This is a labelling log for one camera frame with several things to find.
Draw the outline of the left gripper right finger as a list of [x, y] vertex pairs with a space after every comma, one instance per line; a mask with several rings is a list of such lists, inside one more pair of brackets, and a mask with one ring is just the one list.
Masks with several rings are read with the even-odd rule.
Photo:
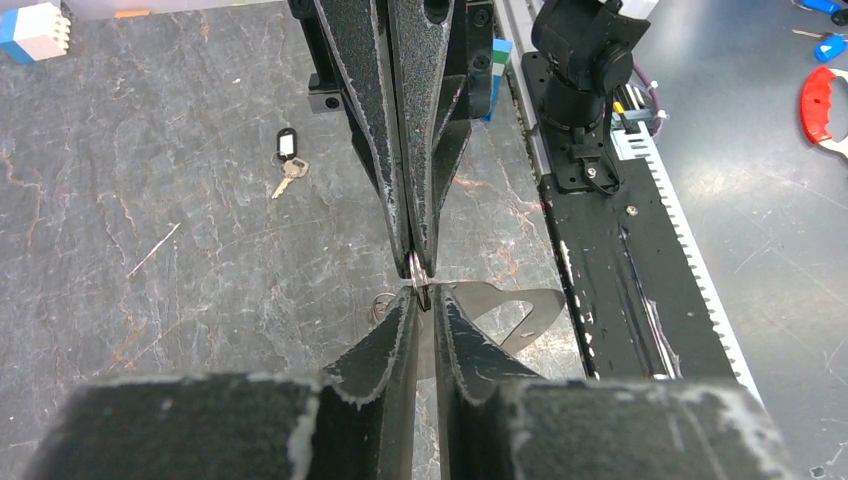
[[792, 479], [771, 418], [743, 387], [545, 379], [433, 294], [446, 479]]

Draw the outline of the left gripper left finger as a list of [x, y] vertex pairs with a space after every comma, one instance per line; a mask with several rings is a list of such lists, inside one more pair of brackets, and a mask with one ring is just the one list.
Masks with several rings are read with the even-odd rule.
[[28, 479], [408, 479], [418, 305], [405, 287], [382, 322], [305, 374], [113, 380], [78, 390]]

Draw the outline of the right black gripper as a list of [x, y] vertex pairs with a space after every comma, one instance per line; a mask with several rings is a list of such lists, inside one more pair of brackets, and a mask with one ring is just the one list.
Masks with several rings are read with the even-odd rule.
[[355, 121], [357, 145], [364, 148], [360, 159], [374, 171], [398, 275], [410, 277], [407, 261], [412, 250], [421, 268], [433, 277], [439, 223], [434, 140], [442, 82], [444, 75], [466, 76], [458, 118], [478, 119], [489, 113], [493, 3], [318, 1], [315, 8], [313, 1], [290, 1], [288, 5], [300, 22], [315, 68], [308, 84], [312, 111], [343, 111], [342, 87]]

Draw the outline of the metal key organizer plate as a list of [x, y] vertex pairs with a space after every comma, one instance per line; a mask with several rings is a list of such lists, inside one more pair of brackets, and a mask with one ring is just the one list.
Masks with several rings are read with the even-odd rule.
[[[412, 252], [407, 257], [411, 272], [414, 292], [424, 293], [425, 300], [430, 299], [429, 291], [433, 281], [426, 276], [421, 267], [417, 253]], [[556, 321], [566, 306], [564, 293], [554, 289], [525, 289], [502, 290], [496, 286], [480, 281], [463, 281], [442, 283], [452, 289], [454, 298], [458, 300], [469, 321], [475, 325], [479, 319], [489, 312], [507, 303], [529, 304], [526, 315], [515, 322], [512, 330], [498, 341], [498, 345], [506, 353], [515, 356], [518, 352], [531, 345]], [[378, 294], [372, 301], [371, 323], [377, 325], [384, 318], [388, 306], [396, 296], [394, 293]], [[434, 360], [434, 334], [425, 327], [419, 327], [420, 344], [418, 348], [418, 380], [435, 378], [436, 367]]]

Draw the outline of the black key tag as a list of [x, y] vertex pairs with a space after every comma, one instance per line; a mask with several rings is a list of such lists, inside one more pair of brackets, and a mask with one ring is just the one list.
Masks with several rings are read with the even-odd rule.
[[304, 177], [309, 170], [309, 163], [298, 156], [298, 133], [294, 128], [285, 127], [278, 131], [273, 160], [279, 164], [282, 173], [282, 180], [271, 195], [271, 199], [276, 200], [292, 182]]

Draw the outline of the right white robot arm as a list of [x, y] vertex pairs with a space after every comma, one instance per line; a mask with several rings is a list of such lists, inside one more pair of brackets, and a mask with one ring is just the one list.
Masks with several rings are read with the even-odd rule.
[[[490, 109], [489, 1], [293, 1], [315, 67], [315, 103], [344, 111], [380, 198], [400, 277], [436, 270], [439, 218], [472, 122]], [[589, 127], [632, 71], [648, 29], [638, 1], [548, 1], [531, 40], [552, 64], [553, 119]]]

